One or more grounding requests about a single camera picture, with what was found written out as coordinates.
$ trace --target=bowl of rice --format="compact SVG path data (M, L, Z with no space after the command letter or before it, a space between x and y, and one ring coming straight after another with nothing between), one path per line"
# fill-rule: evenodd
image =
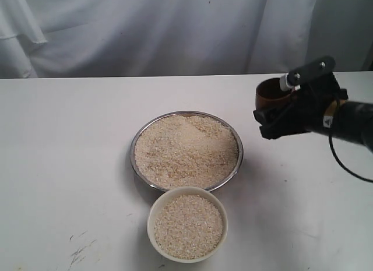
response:
M161 195L147 220L149 240L163 257L181 263L203 261L221 247L228 218L220 201L193 186Z
M131 165L149 186L213 191L234 177L244 150L236 131L214 115L179 111L148 122L134 137Z

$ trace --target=bowl rim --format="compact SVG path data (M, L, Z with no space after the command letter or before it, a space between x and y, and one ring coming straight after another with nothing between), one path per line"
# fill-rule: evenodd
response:
M154 119L152 119L151 121L149 121L147 124L145 124L143 127L140 128L140 130L137 132L137 134L135 135L135 137L133 138L132 142L131 142L131 147L130 147L130 151L129 151L129 157L130 157L130 161L131 161L131 166L132 166L132 169L133 171L135 172L136 176L138 176L143 182L145 182L146 184L148 184L148 186L150 186L151 188L153 189L157 189L159 191L162 191L162 192L167 192L169 191L170 189L167 189L167 188L163 188L162 186L159 186L151 181L149 181L139 170L139 168L137 167L136 165L136 160L135 160L135 146L136 146L136 142L137 140L139 139L139 137L142 135L142 133L149 127L151 126L153 123L155 123L156 121L159 121L160 119L162 118L167 118L167 117L171 117L173 115L182 115L182 114L191 114L191 116L193 115L199 115L199 116L202 116L202 117L210 117L210 118L213 118L214 120L216 120L217 122L221 123L222 125L224 125L225 127L228 127L229 130L232 132L233 134L233 137L237 143L237 147L238 147L238 157L237 157L237 162L236 162L236 165L234 166L233 170L231 173L229 173L228 176L226 176L223 180L221 180L220 182L212 185L212 186L209 186L207 188L205 188L204 190L208 191L208 192L211 192L211 191L214 191L215 189L218 189L220 187L222 187L223 185L225 185L227 182L229 182L229 180L231 180L234 176L237 175L238 173L238 170L240 169L241 167L241 164L242 164L242 160L244 158L244 147L242 145L242 141L241 141L241 138L240 136L238 135L238 133L234 130L234 128L229 125L226 121L223 121L221 118L218 118L214 115L211 115L211 114L208 114L208 113L205 113L205 112L199 112L199 111L175 111L175 112L169 112L167 114L164 114L164 115L160 115L159 117L156 117Z
M190 190L191 193L182 193L186 189ZM175 194L178 191L180 191L179 195L175 195L174 197L170 197L170 195L173 195L173 194ZM195 258L195 259L181 259L181 258L176 258L176 257L174 257L172 255L169 255L168 253L166 253L165 251L163 251L159 247L158 243L155 240L155 237L154 236L152 236L152 237L150 236L150 233L153 233L153 231L150 231L151 230L151 228L150 228L150 219L151 219L151 216L155 213L154 210L155 210L157 204L160 203L163 199L166 199L166 200L169 199L169 201L171 201L174 198L177 198L177 197L179 197L181 195L184 195L184 194L186 194L186 195L198 195L198 196L201 196L202 198L205 198L205 199L207 199L209 201L214 200L215 203L216 203L214 205L219 210L221 218L223 219L223 232L221 234L219 243L217 243L216 247L212 251L210 251L207 255L205 255L203 257L200 257L200 258ZM228 215L227 215L227 212L226 212L223 204L212 193L208 192L207 190L205 190L203 188L198 188L198 187L195 187L195 186L181 186L181 187L173 188L173 189L167 191L166 193L162 194L154 202L153 206L150 208L150 212L149 212L149 215L148 215L148 218L147 218L146 231L147 231L147 236L148 236L148 238L150 240L150 243L152 243L152 246L154 247L154 249L156 249L156 251L160 255L162 255L163 257L165 257L165 258L167 258L167 259L169 259L171 261L180 262L180 263L196 263L196 262L204 261L205 259L211 257L223 245L224 241L227 238L227 234L228 234Z

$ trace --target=white table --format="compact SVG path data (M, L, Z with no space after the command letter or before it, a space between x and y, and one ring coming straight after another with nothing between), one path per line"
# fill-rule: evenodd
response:
M0 80L0 270L373 270L373 185L345 173L324 136L261 138L255 87L274 76ZM351 99L373 101L372 72L337 78ZM239 175L214 193L227 241L195 265L150 245L157 194L128 160L139 128L176 110L226 120L245 150ZM367 149L335 145L373 178Z

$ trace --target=stainless steel bowl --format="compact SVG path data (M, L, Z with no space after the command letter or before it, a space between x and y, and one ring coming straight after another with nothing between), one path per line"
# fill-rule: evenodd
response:
M159 117L151 120L143 128L140 129L140 131L136 134L136 136L132 140L131 149L129 151L129 155L130 155L130 159L131 159L131 165L132 165L132 168L133 168L134 172L136 173L136 175L140 179L142 179L150 187L152 187L154 189L158 189L159 191L165 192L165 191L169 190L167 188L163 188L163 187L161 187L159 185L156 185L156 184L150 182L143 174L141 174L140 170L138 169L138 167L136 165L136 161L135 161L135 145L136 145L137 140L139 139L139 137L141 136L141 134L144 132L144 130L146 128L148 128L151 124L155 123L156 121L159 121L162 118L170 117L172 115L182 115L183 117L191 117L193 115L197 115L197 116L200 116L200 117L213 118L217 122L219 122L222 125L224 125L227 128L229 128L230 131L232 132L233 136L234 136L235 141L237 142L238 159L237 159L237 163L236 163L235 167L233 168L232 172L227 177L225 177L225 179L223 179L222 181L218 182L215 185L212 185L212 186L210 186L208 188L205 188L205 190L207 190L207 191L214 191L215 189L220 188L221 186L223 186L224 184L226 184L230 179L232 179L238 173L238 169L240 169L241 163L242 163L242 159L244 157L244 147L242 146L242 142L241 142L240 137L238 136L237 132L233 129L233 127L230 126L225 121L223 121L222 119L220 119L218 117L215 117L214 115L206 114L204 112L179 111L179 112L171 112L169 114L161 115L161 116L159 116Z

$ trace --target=white bowl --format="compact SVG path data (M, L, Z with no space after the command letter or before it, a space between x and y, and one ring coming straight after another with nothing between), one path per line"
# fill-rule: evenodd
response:
M156 238L155 238L155 233L154 233L154 227L155 227L155 221L159 215L159 213L162 211L163 207L168 204L171 200L181 196L181 195L199 195L217 207L217 209L220 212L221 218L223 219L223 232L221 234L221 238L219 243L216 245L215 249L209 252L207 255L201 257L201 258L196 258L196 259L181 259L181 258L175 258L174 256L171 256L164 252L157 244ZM213 196L210 192L202 189L202 188L196 188L194 186L183 186L180 188L174 188L165 194L163 194L161 197L159 197L155 203L153 204L152 208L150 209L149 217L147 219L147 234L149 236L149 240L152 243L153 247L156 249L157 252L159 252L162 256L165 258L176 261L176 262L181 262L181 263L195 263L195 262L200 262L204 261L205 259L209 258L213 254L216 253L216 251L221 247L223 244L224 240L227 237L227 232L228 232L228 217L227 213L223 207L223 204L215 197Z

